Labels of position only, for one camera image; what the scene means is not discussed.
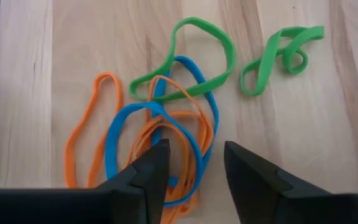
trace wooden surface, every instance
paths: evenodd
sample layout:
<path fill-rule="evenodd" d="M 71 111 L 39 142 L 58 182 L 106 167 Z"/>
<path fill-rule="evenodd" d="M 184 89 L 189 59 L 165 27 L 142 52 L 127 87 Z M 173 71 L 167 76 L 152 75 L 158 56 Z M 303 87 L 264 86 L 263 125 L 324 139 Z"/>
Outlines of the wooden surface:
<path fill-rule="evenodd" d="M 202 206 L 182 222 L 238 223 L 224 175 L 225 140 L 328 191 L 358 192 L 358 1 L 352 0 L 2 0 L 0 187 L 64 187 L 63 147 L 95 76 L 117 73 L 125 103 L 133 102 L 128 84 L 160 65 L 172 27 L 188 16 L 225 30 L 238 57 L 235 72 L 214 91 L 221 125 L 201 184 Z M 289 77 L 277 66 L 262 96 L 239 91 L 239 70 L 260 57 L 274 32 L 315 25 L 325 26 L 326 37 L 303 47 L 310 57 L 305 72 Z M 176 53 L 195 60 L 207 78 L 224 70 L 216 39 L 192 26 L 177 37 Z M 173 78 L 183 86 L 194 84 L 180 67 Z M 114 91 L 107 84 L 78 141 L 81 185 L 96 143 L 114 117 Z M 191 108 L 185 100 L 168 105 L 179 107 Z M 142 125 L 137 119 L 143 113 L 130 117 L 119 157 Z M 173 158 L 172 167 L 177 172 L 180 161 Z"/>

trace rubber band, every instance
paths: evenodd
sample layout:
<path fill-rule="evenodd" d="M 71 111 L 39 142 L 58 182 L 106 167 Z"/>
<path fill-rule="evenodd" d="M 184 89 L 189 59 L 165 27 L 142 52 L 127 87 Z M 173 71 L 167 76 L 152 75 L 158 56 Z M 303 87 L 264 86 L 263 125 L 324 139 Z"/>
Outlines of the rubber band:
<path fill-rule="evenodd" d="M 102 81 L 104 81 L 107 78 L 112 78 L 116 86 L 117 106 L 116 106 L 115 113 L 118 113 L 118 111 L 122 108 L 123 96 L 122 96 L 122 84 L 120 79 L 118 79 L 118 77 L 111 72 L 104 72 L 99 74 L 93 83 L 93 94 L 91 100 L 88 103 L 88 106 L 85 109 L 84 115 L 81 118 L 81 121 L 73 130 L 73 132 L 70 134 L 70 137 L 68 138 L 68 141 L 65 146 L 65 180 L 66 180 L 67 187 L 69 188 L 78 187 L 76 182 L 76 171 L 75 171 L 76 170 L 75 169 L 75 142 L 78 136 L 81 134 L 82 129 L 85 127 L 85 124 L 89 119 L 93 108 L 96 105 L 99 96 L 100 84 Z M 106 141 L 106 136 L 107 136 L 107 132 L 103 134 L 102 138 L 99 140 L 98 145 L 96 146 L 96 150 L 94 153 L 91 169 L 89 171 L 88 180 L 86 184 L 88 188 L 94 187 L 96 184 L 96 178 L 98 176 L 98 173 L 103 163 L 104 143 Z"/>
<path fill-rule="evenodd" d="M 192 61 L 190 58 L 186 57 L 186 56 L 175 56 L 175 58 L 173 59 L 174 61 L 180 62 L 187 70 L 189 70 L 189 72 L 194 76 L 195 80 L 197 81 L 197 83 L 204 83 L 206 80 L 203 76 L 203 74 L 201 73 L 200 69 L 198 68 L 198 66 L 194 63 L 194 61 Z M 170 71 L 166 72 L 164 74 L 164 76 L 169 77 L 170 75 Z M 154 96 L 162 96 L 165 94 L 165 86 L 167 85 L 167 82 L 163 79 L 160 79 L 157 82 L 157 85 L 155 87 L 154 90 Z M 208 101 L 209 107 L 211 108 L 213 117 L 214 117 L 214 137 L 216 136 L 216 131 L 218 130 L 218 126 L 219 126 L 219 110 L 218 110 L 218 106 L 216 105 L 216 101 L 214 99 L 214 96 L 212 94 L 212 92 L 207 92 L 204 94 L 205 98 Z M 161 140 L 161 130 L 160 129 L 156 129 L 152 135 L 151 135 L 151 143 L 152 145 L 156 144 L 157 142 L 159 142 L 159 140 Z M 203 157 L 203 169 L 205 170 L 206 166 L 208 165 L 209 162 L 209 158 L 211 157 L 211 149 L 212 146 L 207 150 L 207 153 L 204 155 Z M 176 186 L 177 183 L 177 178 L 176 177 L 170 177 L 169 178 L 169 185 L 171 187 Z"/>
<path fill-rule="evenodd" d="M 136 93 L 137 87 L 144 82 L 151 81 L 153 77 L 156 75 L 164 74 L 165 72 L 169 71 L 169 69 L 172 66 L 173 63 L 173 55 L 175 53 L 175 45 L 176 45 L 176 33 L 178 29 L 183 27 L 184 25 L 191 24 L 194 25 L 205 32 L 213 35 L 218 40 L 221 41 L 224 53 L 226 55 L 226 71 L 224 71 L 222 74 L 204 82 L 197 84 L 195 86 L 191 86 L 186 89 L 188 94 L 190 96 L 198 96 L 201 94 L 204 94 L 206 92 L 209 92 L 215 88 L 218 88 L 219 86 L 223 85 L 223 83 L 226 81 L 229 74 L 234 70 L 234 67 L 236 66 L 236 51 L 234 49 L 234 45 L 232 43 L 232 40 L 225 34 L 221 29 L 217 28 L 215 25 L 204 21 L 197 17 L 189 17 L 182 21 L 180 21 L 174 28 L 171 34 L 171 46 L 168 51 L 168 55 L 165 59 L 165 61 L 157 68 L 156 70 L 150 72 L 149 74 L 146 74 L 140 78 L 137 78 L 131 82 L 129 85 L 129 93 L 138 100 L 146 100 L 146 97 L 139 96 Z M 153 98 L 154 101 L 172 101 L 184 98 L 184 94 L 180 91 L 170 93 L 164 96 L 157 96 Z"/>
<path fill-rule="evenodd" d="M 203 121 L 203 116 L 193 111 L 172 111 L 170 112 L 170 115 L 175 118 L 196 118 L 196 121 L 200 124 L 198 126 L 199 131 L 196 141 L 200 145 L 201 154 L 205 154 L 208 144 L 210 144 L 210 142 L 206 141 L 208 139 L 208 135 L 210 134 L 208 134 L 208 125 Z M 136 159 L 144 153 L 145 148 L 143 146 L 145 145 L 145 142 L 155 129 L 165 126 L 174 130 L 174 133 L 176 134 L 176 136 L 179 137 L 179 140 L 181 142 L 180 146 L 182 149 L 183 168 L 181 170 L 180 178 L 178 179 L 176 186 L 168 186 L 167 188 L 165 200 L 172 201 L 182 198 L 190 190 L 192 183 L 194 183 L 195 181 L 195 164 L 194 159 L 192 157 L 189 157 L 191 150 L 188 147 L 186 137 L 184 137 L 183 133 L 175 125 L 162 121 L 163 116 L 157 116 L 153 120 L 150 120 L 150 122 L 148 122 L 146 126 L 139 131 L 134 143 L 131 146 L 131 151 L 128 155 L 126 164 L 129 164 L 131 162 L 133 154 L 135 154 Z M 166 207 L 163 211 L 162 220 L 164 221 L 162 221 L 162 223 L 170 223 L 173 217 L 185 215 L 190 212 L 199 204 L 199 198 L 199 192 L 195 192 L 195 194 L 193 194 L 186 202 L 183 202 L 179 205 L 175 205 L 173 210 L 170 209 L 173 208 L 173 205 L 171 207 Z"/>
<path fill-rule="evenodd" d="M 183 92 L 187 98 L 194 103 L 202 115 L 202 120 L 206 123 L 208 131 L 207 133 L 213 133 L 212 125 L 209 123 L 209 121 L 206 119 L 205 112 L 203 111 L 202 107 L 197 104 L 197 102 L 178 84 L 176 84 L 171 79 L 157 75 L 152 79 L 152 82 L 150 86 L 154 86 L 155 82 L 159 79 L 163 78 L 167 82 L 171 83 L 173 86 L 177 87 L 180 91 Z M 141 110 L 143 108 L 147 108 L 150 111 L 154 111 L 160 116 L 163 116 L 166 120 L 174 124 L 187 138 L 188 142 L 191 145 L 191 148 L 193 149 L 194 154 L 194 160 L 195 160 L 195 179 L 193 183 L 188 183 L 188 185 L 193 184 L 192 188 L 189 190 L 186 195 L 184 195 L 182 198 L 178 200 L 174 200 L 171 202 L 166 202 L 165 206 L 174 206 L 178 205 L 180 203 L 183 203 L 184 201 L 188 200 L 196 191 L 197 187 L 200 184 L 201 175 L 203 172 L 202 169 L 202 156 L 205 155 L 206 150 L 210 147 L 213 141 L 213 134 L 210 134 L 206 137 L 206 139 L 203 141 L 204 144 L 202 148 L 199 147 L 198 142 L 194 139 L 194 137 L 190 134 L 189 131 L 187 131 L 181 124 L 177 123 L 172 116 L 170 116 L 165 110 L 162 108 L 162 106 L 154 101 L 150 101 L 147 103 L 134 103 L 131 105 L 125 106 L 120 112 L 118 112 L 117 116 L 114 118 L 114 120 L 111 123 L 111 126 L 108 131 L 107 141 L 106 141 L 106 155 L 105 155 L 105 165 L 106 165 L 106 175 L 108 178 L 114 177 L 117 174 L 117 142 L 118 138 L 122 129 L 122 126 L 124 125 L 124 122 L 126 118 L 133 112 Z"/>
<path fill-rule="evenodd" d="M 289 37 L 293 40 L 286 47 L 279 48 L 282 37 Z M 242 69 L 240 74 L 241 90 L 250 96 L 262 94 L 269 82 L 275 58 L 279 55 L 283 55 L 282 63 L 287 72 L 293 75 L 299 74 L 308 66 L 309 62 L 307 54 L 300 47 L 311 40 L 320 40 L 322 38 L 324 38 L 323 26 L 311 28 L 289 27 L 278 31 L 268 39 L 262 57 L 249 63 Z M 301 56 L 302 63 L 293 67 L 292 63 L 296 54 Z M 245 75 L 249 71 L 256 69 L 259 69 L 259 71 L 255 89 L 248 90 L 245 84 Z"/>

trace blue rubber band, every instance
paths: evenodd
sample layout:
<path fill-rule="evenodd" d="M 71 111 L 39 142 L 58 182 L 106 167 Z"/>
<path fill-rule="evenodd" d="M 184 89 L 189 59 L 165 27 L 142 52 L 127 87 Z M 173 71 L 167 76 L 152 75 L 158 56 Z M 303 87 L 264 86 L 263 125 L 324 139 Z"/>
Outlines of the blue rubber band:
<path fill-rule="evenodd" d="M 190 60 L 187 57 L 184 56 L 177 56 L 175 57 L 175 60 L 182 63 L 195 77 L 196 81 L 198 83 L 205 82 L 205 78 L 202 76 L 202 73 L 198 69 L 197 65 Z M 159 80 L 156 84 L 156 89 L 154 91 L 155 95 L 163 95 L 165 93 L 165 86 L 166 81 L 165 80 Z M 216 106 L 216 102 L 213 98 L 213 95 L 211 92 L 208 92 L 205 94 L 205 97 L 213 111 L 214 116 L 214 137 L 216 135 L 216 131 L 218 129 L 219 124 L 219 112 L 218 107 Z M 133 112 L 141 110 L 143 108 L 148 108 L 152 112 L 152 116 L 158 116 L 162 115 L 164 116 L 169 122 L 177 126 L 183 134 L 186 136 L 186 138 L 189 140 L 191 148 L 193 149 L 193 154 L 195 156 L 195 163 L 196 163 L 196 178 L 193 188 L 181 199 L 175 200 L 172 202 L 165 202 L 164 206 L 170 207 L 179 205 L 186 200 L 188 200 L 196 191 L 198 186 L 200 185 L 202 175 L 204 174 L 206 170 L 206 166 L 208 164 L 209 158 L 211 157 L 211 148 L 212 143 L 210 147 L 208 148 L 206 154 L 204 157 L 201 156 L 200 147 L 198 146 L 195 138 L 191 135 L 191 133 L 186 130 L 181 124 L 177 123 L 167 112 L 165 112 L 163 106 L 157 102 L 151 101 L 147 103 L 133 103 L 130 105 L 125 106 L 116 117 L 113 119 L 110 128 L 108 130 L 106 143 L 105 143 L 105 166 L 106 166 L 106 176 L 108 179 L 114 177 L 117 173 L 117 144 L 118 139 L 120 136 L 121 129 L 125 123 L 126 118 Z M 161 130 L 156 130 L 154 134 L 152 135 L 152 144 L 155 144 L 161 139 Z M 176 177 L 170 177 L 170 185 L 176 185 L 177 179 Z"/>

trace twisted green rubber band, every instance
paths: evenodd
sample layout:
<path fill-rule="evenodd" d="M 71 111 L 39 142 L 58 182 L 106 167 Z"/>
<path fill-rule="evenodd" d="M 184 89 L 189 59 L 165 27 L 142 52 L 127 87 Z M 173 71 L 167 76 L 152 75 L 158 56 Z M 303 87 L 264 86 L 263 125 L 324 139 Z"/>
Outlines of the twisted green rubber band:
<path fill-rule="evenodd" d="M 223 85 L 223 83 L 226 81 L 229 74 L 234 70 L 234 67 L 236 66 L 236 51 L 234 50 L 234 45 L 233 45 L 231 39 L 227 36 L 227 34 L 225 34 L 221 29 L 217 28 L 216 26 L 214 26 L 213 24 L 210 24 L 207 21 L 204 21 L 197 17 L 189 17 L 189 18 L 186 18 L 186 19 L 180 21 L 173 28 L 173 31 L 171 34 L 171 46 L 170 46 L 168 55 L 167 55 L 165 61 L 163 62 L 163 64 L 161 64 L 161 66 L 159 68 L 150 72 L 149 74 L 146 74 L 146 75 L 144 75 L 140 78 L 137 78 L 131 82 L 131 84 L 129 85 L 129 93 L 134 98 L 136 98 L 138 100 L 146 100 L 145 96 L 139 96 L 136 93 L 137 87 L 141 83 L 151 81 L 151 79 L 153 79 L 153 77 L 156 75 L 164 74 L 171 68 L 172 63 L 173 63 L 173 55 L 175 53 L 176 33 L 177 33 L 178 29 L 180 29 L 181 27 L 183 27 L 186 24 L 194 25 L 194 26 L 202 29 L 203 31 L 213 35 L 217 39 L 219 39 L 223 45 L 224 53 L 226 55 L 226 71 L 224 71 L 222 74 L 220 74 L 210 80 L 207 80 L 204 83 L 194 85 L 192 87 L 187 88 L 186 91 L 191 96 L 202 95 L 204 93 L 207 93 L 207 92 L 214 90 L 215 88 Z M 178 91 L 178 92 L 174 92 L 174 93 L 163 95 L 163 96 L 157 96 L 157 97 L 153 98 L 153 100 L 155 100 L 155 101 L 171 101 L 171 100 L 181 99 L 184 97 L 185 97 L 184 94 Z"/>
<path fill-rule="evenodd" d="M 293 40 L 286 47 L 279 48 L 282 37 L 289 37 Z M 311 28 L 289 27 L 278 31 L 268 39 L 262 58 L 254 60 L 242 69 L 240 74 L 241 90 L 250 96 L 262 94 L 269 82 L 275 58 L 279 55 L 283 55 L 282 63 L 287 72 L 293 75 L 302 72 L 308 66 L 309 59 L 307 54 L 302 51 L 300 47 L 311 40 L 320 40 L 323 37 L 323 26 Z M 295 54 L 299 54 L 302 57 L 302 63 L 296 67 L 292 67 Z M 259 71 L 255 89 L 253 91 L 248 90 L 244 80 L 245 75 L 256 69 L 259 69 Z"/>

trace black plastic part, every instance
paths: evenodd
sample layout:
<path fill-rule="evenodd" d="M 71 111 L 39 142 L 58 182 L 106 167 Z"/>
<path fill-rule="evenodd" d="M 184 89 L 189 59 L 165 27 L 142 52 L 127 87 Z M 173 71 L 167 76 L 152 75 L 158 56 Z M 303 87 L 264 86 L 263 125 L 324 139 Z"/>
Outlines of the black plastic part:
<path fill-rule="evenodd" d="M 358 223 L 357 194 L 330 194 L 231 141 L 224 163 L 241 223 Z"/>
<path fill-rule="evenodd" d="M 169 154 L 163 139 L 95 189 L 0 190 L 0 223 L 159 224 Z"/>

